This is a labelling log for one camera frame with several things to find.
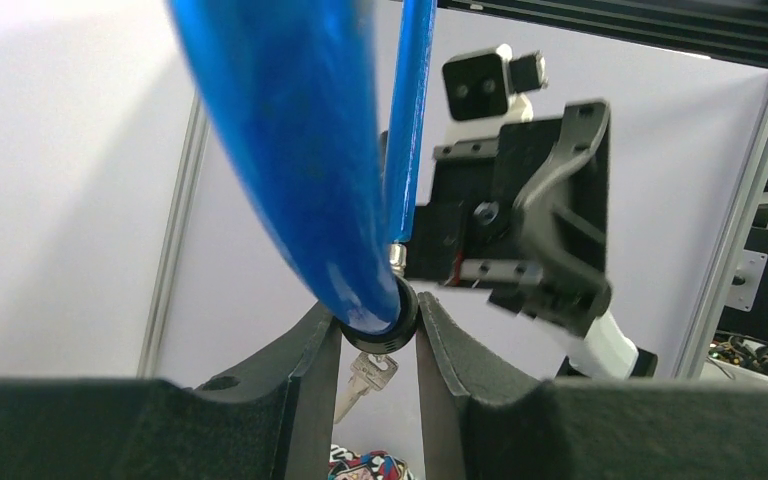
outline metal key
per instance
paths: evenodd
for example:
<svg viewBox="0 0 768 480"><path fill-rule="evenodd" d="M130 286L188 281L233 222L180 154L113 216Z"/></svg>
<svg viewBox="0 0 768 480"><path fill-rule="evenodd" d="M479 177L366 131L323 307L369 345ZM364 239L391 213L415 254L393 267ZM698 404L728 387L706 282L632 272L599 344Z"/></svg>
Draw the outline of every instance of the metal key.
<svg viewBox="0 0 768 480"><path fill-rule="evenodd" d="M386 368L381 368L376 362L385 364ZM349 413L360 397L369 393L370 390L377 392L387 386L387 382L399 369L399 364L389 355L370 355L361 352L352 362L351 368L352 377L349 379L349 388L340 395L334 408L335 425Z"/></svg>

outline bolt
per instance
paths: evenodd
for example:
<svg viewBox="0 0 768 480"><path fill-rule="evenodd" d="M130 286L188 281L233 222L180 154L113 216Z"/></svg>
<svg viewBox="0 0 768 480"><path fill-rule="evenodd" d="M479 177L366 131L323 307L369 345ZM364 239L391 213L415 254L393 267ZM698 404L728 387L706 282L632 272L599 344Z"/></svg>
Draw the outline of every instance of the bolt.
<svg viewBox="0 0 768 480"><path fill-rule="evenodd" d="M499 204L496 202L482 202L475 207L472 215L478 220L479 225L486 227L493 223L493 220L496 220L496 217L499 215Z"/></svg>

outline camera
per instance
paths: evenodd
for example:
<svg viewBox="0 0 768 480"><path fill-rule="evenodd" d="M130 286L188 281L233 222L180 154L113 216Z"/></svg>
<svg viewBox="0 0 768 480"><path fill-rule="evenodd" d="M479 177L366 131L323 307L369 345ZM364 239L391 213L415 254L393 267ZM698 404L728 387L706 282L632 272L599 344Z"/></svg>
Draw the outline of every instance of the camera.
<svg viewBox="0 0 768 480"><path fill-rule="evenodd" d="M507 44L451 58L443 65L443 83L458 122L503 116L516 94L548 85L540 52L513 60Z"/></svg>

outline colorful fabric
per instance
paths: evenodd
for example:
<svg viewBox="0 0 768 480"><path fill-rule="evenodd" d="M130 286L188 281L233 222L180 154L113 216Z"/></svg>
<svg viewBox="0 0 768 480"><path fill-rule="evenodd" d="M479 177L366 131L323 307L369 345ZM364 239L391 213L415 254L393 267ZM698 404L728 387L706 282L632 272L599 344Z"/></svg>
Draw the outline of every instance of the colorful fabric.
<svg viewBox="0 0 768 480"><path fill-rule="evenodd" d="M405 462L387 452L358 455L339 445L331 445L328 480L416 480Z"/></svg>

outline white backdrop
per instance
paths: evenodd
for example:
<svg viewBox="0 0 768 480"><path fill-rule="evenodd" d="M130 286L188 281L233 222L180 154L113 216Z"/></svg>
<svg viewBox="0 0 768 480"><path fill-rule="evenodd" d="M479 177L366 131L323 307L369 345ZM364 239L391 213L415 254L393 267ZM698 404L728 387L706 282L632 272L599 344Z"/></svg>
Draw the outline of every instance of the white backdrop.
<svg viewBox="0 0 768 480"><path fill-rule="evenodd" d="M163 2L0 0L0 375L136 374L193 95Z"/></svg>
<svg viewBox="0 0 768 480"><path fill-rule="evenodd" d="M386 125L401 6L376 4L379 123ZM499 43L546 56L551 86L532 97L538 117L560 115L569 101L611 101L612 310L627 335L660 355L659 374L671 375L738 184L768 71L440 10L419 202L428 198L431 151L448 123L442 64ZM183 385L254 353L313 302L255 219L215 138L205 155L159 362L161 376ZM556 372L563 353L528 319L488 306L486 292L438 295L466 331L513 365L541 377ZM354 356L345 344L341 385ZM334 440L358 450L390 450L422 472L413 346L395 357L401 370L390 386L362 399L335 428Z"/></svg>

